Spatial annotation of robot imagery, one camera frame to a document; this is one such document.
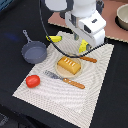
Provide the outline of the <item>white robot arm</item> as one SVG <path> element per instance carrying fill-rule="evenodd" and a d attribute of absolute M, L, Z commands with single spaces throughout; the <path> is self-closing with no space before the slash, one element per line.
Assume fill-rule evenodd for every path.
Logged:
<path fill-rule="evenodd" d="M 106 21 L 96 10 L 96 0 L 44 0 L 44 4 L 64 12 L 66 25 L 92 47 L 104 42 Z"/>

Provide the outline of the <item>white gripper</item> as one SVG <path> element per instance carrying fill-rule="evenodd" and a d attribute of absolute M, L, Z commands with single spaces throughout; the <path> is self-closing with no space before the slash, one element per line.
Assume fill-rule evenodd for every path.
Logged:
<path fill-rule="evenodd" d="M 65 13 L 66 25 L 79 37 L 88 42 L 92 47 L 104 43 L 106 21 L 95 11 L 90 17 L 80 18 L 74 21 L 74 16 L 70 12 Z"/>

